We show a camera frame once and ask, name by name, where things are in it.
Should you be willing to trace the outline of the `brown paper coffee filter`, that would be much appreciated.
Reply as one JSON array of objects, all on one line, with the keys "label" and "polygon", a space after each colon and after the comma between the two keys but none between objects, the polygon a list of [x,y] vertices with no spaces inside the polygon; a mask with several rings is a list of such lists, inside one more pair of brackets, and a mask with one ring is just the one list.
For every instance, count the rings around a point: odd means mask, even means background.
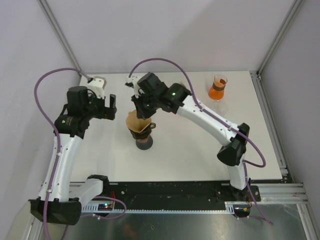
[{"label": "brown paper coffee filter", "polygon": [[152,120],[151,118],[138,118],[137,111],[133,110],[128,113],[125,123],[129,130],[135,133],[141,133],[152,123]]}]

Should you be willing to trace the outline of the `olive green plastic dripper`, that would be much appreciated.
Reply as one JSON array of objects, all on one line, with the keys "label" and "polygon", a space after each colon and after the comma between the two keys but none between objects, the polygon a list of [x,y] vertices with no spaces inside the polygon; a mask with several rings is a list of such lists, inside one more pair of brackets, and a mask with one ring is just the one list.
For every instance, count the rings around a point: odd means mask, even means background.
[{"label": "olive green plastic dripper", "polygon": [[129,129],[129,131],[135,140],[144,140],[148,138],[148,136],[152,133],[152,130],[155,127],[156,127],[156,124],[154,122],[151,122],[150,124],[146,125],[142,130]]}]

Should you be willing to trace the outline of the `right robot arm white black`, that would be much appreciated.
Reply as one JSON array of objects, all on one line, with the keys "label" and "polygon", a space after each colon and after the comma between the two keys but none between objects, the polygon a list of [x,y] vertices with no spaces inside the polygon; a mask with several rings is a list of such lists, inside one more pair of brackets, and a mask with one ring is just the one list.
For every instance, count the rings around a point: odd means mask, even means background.
[{"label": "right robot arm white black", "polygon": [[250,127],[229,122],[205,105],[198,103],[197,98],[185,86],[173,83],[170,87],[154,73],[149,72],[142,77],[132,76],[126,86],[134,89],[131,97],[139,119],[148,119],[158,109],[184,117],[211,134],[221,148],[217,158],[225,164],[230,177],[230,194],[242,201],[249,194],[243,166],[247,151],[247,137]]}]

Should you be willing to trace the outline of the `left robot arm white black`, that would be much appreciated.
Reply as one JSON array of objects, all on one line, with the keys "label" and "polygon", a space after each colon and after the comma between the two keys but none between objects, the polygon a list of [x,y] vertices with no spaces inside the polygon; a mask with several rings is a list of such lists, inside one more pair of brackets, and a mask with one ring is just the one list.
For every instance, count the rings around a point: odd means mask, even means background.
[{"label": "left robot arm white black", "polygon": [[74,86],[67,91],[67,103],[53,123],[54,146],[48,172],[38,197],[30,200],[31,214],[42,222],[74,226],[82,208],[93,198],[105,200],[111,188],[107,176],[92,174],[75,191],[70,191],[71,176],[85,132],[91,119],[114,120],[116,96],[110,94],[105,106],[103,89]]}]

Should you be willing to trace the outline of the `glass beaker with orange contents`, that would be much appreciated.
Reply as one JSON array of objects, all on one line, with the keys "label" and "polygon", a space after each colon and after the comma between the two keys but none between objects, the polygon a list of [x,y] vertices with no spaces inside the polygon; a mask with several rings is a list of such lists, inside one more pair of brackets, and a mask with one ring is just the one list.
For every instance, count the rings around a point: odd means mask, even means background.
[{"label": "glass beaker with orange contents", "polygon": [[213,79],[212,86],[208,91],[208,96],[215,101],[219,101],[224,97],[225,87],[228,79],[224,75],[216,74]]}]

